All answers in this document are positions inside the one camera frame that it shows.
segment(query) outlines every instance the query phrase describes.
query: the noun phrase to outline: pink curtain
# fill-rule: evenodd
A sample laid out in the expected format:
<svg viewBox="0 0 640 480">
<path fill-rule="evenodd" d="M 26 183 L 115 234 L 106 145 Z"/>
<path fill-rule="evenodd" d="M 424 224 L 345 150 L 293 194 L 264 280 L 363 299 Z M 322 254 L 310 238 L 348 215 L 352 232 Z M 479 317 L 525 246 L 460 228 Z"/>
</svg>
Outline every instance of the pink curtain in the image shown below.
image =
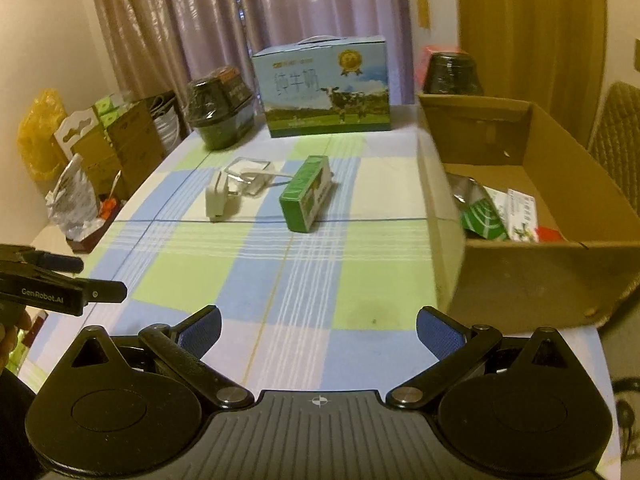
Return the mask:
<svg viewBox="0 0 640 480">
<path fill-rule="evenodd" d="M 387 45 L 391 101 L 413 102 L 408 0 L 259 0 L 254 7 L 264 17 L 264 42 L 269 46 L 324 34 L 381 34 Z"/>
<path fill-rule="evenodd" d="M 413 101 L 407 0 L 96 0 L 116 77 L 142 98 L 224 64 L 254 85 L 250 55 L 319 34 L 387 41 L 391 99 Z"/>
<path fill-rule="evenodd" d="M 142 98 L 234 64 L 253 83 L 237 0 L 95 0 L 123 89 Z"/>
</svg>

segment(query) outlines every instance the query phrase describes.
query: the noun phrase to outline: paper label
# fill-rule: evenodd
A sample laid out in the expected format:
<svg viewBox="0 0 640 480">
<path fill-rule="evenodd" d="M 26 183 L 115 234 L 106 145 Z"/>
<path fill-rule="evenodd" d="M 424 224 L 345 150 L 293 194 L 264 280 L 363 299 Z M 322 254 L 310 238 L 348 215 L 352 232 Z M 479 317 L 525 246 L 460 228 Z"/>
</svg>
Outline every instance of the paper label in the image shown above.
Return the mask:
<svg viewBox="0 0 640 480">
<path fill-rule="evenodd" d="M 508 192 L 507 231 L 514 242 L 537 242 L 536 199 L 514 189 Z"/>
</svg>

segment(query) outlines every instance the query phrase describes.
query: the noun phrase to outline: crosshair mark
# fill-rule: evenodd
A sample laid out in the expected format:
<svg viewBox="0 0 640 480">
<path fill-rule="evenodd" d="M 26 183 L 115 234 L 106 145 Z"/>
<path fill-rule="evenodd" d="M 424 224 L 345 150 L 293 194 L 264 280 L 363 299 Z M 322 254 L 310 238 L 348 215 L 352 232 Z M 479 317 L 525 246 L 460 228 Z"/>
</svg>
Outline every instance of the crosshair mark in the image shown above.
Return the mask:
<svg viewBox="0 0 640 480">
<path fill-rule="evenodd" d="M 322 408 L 326 403 L 331 402 L 331 401 L 329 399 L 327 399 L 326 397 L 323 397 L 322 395 L 318 395 L 318 396 L 314 397 L 313 399 L 311 399 L 309 402 L 312 402 L 318 408 Z"/>
</svg>

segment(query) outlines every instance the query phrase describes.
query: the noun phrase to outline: cardboard carton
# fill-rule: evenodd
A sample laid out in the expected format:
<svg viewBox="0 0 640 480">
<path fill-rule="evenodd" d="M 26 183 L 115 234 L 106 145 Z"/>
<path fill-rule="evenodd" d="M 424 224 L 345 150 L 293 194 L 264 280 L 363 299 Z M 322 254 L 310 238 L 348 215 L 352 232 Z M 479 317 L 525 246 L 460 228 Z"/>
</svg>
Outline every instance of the cardboard carton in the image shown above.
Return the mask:
<svg viewBox="0 0 640 480">
<path fill-rule="evenodd" d="M 327 38 L 254 55 L 271 137 L 390 129 L 385 39 Z"/>
<path fill-rule="evenodd" d="M 565 238 L 465 239 L 450 196 L 428 191 L 439 307 L 503 333 L 606 322 L 640 283 L 640 219 L 602 167 L 536 104 L 418 97 L 444 171 L 534 196 L 540 226 Z M 418 162 L 433 180 L 433 161 Z"/>
<path fill-rule="evenodd" d="M 164 158 L 164 147 L 156 126 L 143 102 L 117 118 L 107 128 L 102 125 L 85 134 L 72 148 L 82 155 L 82 168 L 94 185 L 96 195 L 108 195 L 119 171 L 122 175 L 115 194 L 128 200 Z"/>
</svg>

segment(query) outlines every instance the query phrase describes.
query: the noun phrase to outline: black device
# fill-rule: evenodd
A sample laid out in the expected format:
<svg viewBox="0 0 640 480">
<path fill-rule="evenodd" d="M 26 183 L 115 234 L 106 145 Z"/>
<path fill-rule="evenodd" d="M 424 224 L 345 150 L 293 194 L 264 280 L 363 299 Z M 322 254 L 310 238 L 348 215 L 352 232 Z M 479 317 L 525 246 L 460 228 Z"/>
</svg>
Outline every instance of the black device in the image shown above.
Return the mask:
<svg viewBox="0 0 640 480">
<path fill-rule="evenodd" d="M 640 431 L 636 425 L 636 412 L 633 406 L 637 409 L 639 405 L 640 377 L 616 379 L 611 386 L 616 396 L 616 416 L 620 428 L 620 459 L 622 462 L 637 460 L 640 458 Z"/>
<path fill-rule="evenodd" d="M 138 336 L 85 327 L 33 401 L 26 433 L 47 480 L 595 480 L 612 418 L 553 328 L 531 338 L 425 307 L 440 359 L 391 390 L 251 392 L 200 358 L 208 306 Z"/>
<path fill-rule="evenodd" d="M 88 303 L 125 300 L 124 283 L 59 274 L 82 272 L 83 267 L 75 256 L 0 244 L 0 324 L 14 326 L 26 305 L 81 316 Z"/>
</svg>

